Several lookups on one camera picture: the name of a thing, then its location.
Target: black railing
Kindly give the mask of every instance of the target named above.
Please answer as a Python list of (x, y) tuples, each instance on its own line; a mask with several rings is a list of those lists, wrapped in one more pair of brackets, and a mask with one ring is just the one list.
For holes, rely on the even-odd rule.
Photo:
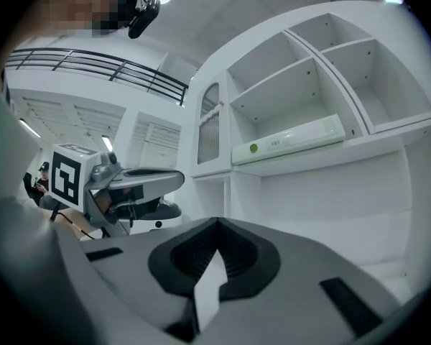
[(47, 68), (52, 71), (79, 70), (89, 75), (101, 76), (109, 81), (139, 86), (145, 91), (154, 91), (161, 97), (175, 100), (183, 105), (188, 86), (173, 77), (145, 65), (137, 64), (120, 57), (85, 50), (63, 48), (34, 48), (13, 51), (6, 67)]

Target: person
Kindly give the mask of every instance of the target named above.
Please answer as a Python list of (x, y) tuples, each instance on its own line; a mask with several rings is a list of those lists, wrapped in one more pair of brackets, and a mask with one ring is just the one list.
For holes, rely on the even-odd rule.
[(42, 199), (42, 196), (44, 196), (46, 193), (48, 193), (48, 190), (50, 189), (50, 163), (48, 161), (43, 162), (40, 169), (41, 178), (35, 182), (34, 185), (34, 201), (37, 204), (37, 206), (40, 205), (40, 199)]
[[(125, 9), (131, 9), (131, 4), (127, 0), (37, 0), (30, 9), (28, 9), (20, 23), (14, 28), (12, 34), (8, 37), (7, 41), (2, 47), (0, 52), (0, 97), (1, 101), (5, 102), (11, 108), (9, 89), (6, 85), (5, 76), (5, 65), (8, 57), (13, 52), (13, 50), (24, 41), (37, 37), (39, 35), (52, 35), (61, 36), (70, 34), (77, 29), (99, 29), (102, 31), (113, 31), (119, 27), (124, 26), (125, 17), (128, 15)], [(0, 117), (5, 117), (2, 109), (0, 108)], [(12, 130), (15, 132), (17, 125), (10, 124)], [(20, 132), (20, 137), (22, 143), (33, 144), (36, 143), (33, 139), (30, 139), (28, 134), (25, 134), (24, 130)], [(15, 148), (18, 147), (19, 139), (14, 138)], [(5, 154), (6, 152), (11, 152), (13, 147), (2, 148), (0, 152)], [(26, 157), (30, 158), (31, 155), (27, 155), (29, 152), (29, 147), (22, 149), (22, 159), (25, 160)], [(40, 179), (43, 183), (37, 185), (37, 189), (41, 193), (45, 193), (48, 190), (47, 184), (45, 183), (44, 177)], [(25, 207), (36, 208), (37, 204), (27, 195), (24, 187), (24, 183), (17, 188), (17, 194), (15, 199), (18, 203)], [(0, 190), (0, 196), (5, 196), (6, 191)], [(111, 199), (106, 191), (101, 191), (96, 194), (96, 203), (102, 212), (106, 212), (111, 204)], [(46, 218), (51, 217), (52, 211), (40, 209), (43, 216)], [(93, 228), (88, 224), (88, 222), (83, 218), (83, 216), (78, 212), (69, 208), (65, 210), (65, 217), (57, 215), (55, 222), (59, 224), (66, 224), (70, 226), (75, 235), (78, 238), (84, 236), (84, 233), (92, 232)]]

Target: metal railing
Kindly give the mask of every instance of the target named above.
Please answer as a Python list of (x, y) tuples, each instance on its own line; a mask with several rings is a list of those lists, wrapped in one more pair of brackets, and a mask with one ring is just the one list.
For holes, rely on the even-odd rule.
[(180, 106), (183, 105), (185, 92), (188, 89), (186, 84), (145, 65), (85, 50), (53, 47), (19, 49), (13, 51), (6, 67), (16, 70), (40, 67), (52, 71), (81, 71), (116, 83), (139, 86), (147, 92), (154, 91), (160, 97), (178, 102)]

